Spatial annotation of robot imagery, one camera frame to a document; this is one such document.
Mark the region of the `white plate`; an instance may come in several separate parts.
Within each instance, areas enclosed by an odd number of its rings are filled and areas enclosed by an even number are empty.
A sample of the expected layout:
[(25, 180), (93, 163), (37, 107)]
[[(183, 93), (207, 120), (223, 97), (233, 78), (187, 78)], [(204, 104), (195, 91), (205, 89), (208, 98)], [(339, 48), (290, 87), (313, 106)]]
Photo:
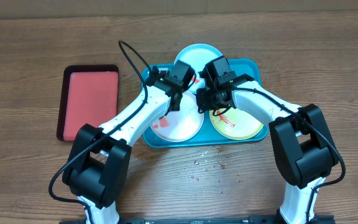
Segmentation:
[(182, 142), (191, 139), (201, 129), (204, 116), (199, 114), (196, 96), (184, 92), (179, 111), (171, 111), (155, 120), (150, 127), (160, 138), (170, 142)]

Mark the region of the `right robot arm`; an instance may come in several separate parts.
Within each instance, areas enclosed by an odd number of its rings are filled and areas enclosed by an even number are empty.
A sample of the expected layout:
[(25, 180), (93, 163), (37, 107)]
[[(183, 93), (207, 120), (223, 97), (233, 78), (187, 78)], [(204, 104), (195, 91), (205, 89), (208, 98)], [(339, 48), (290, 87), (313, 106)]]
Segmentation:
[(268, 127), (276, 166), (286, 181), (284, 201), (273, 223), (334, 223), (319, 217), (314, 205), (319, 189), (327, 186), (332, 168), (343, 165), (319, 107), (289, 103), (263, 89), (253, 77), (233, 71), (220, 56), (200, 73), (205, 87), (196, 92), (200, 112), (222, 116), (236, 108)]

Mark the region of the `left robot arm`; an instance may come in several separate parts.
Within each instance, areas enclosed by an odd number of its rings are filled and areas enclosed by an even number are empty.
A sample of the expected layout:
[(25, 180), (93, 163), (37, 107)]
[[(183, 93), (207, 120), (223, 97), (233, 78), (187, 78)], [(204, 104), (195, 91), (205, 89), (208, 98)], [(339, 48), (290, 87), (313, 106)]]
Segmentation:
[(84, 206), (85, 223), (118, 223), (115, 201), (125, 185), (132, 147), (157, 119), (180, 108), (195, 71), (177, 61), (170, 70), (153, 67), (138, 97), (100, 127), (77, 132), (62, 181)]

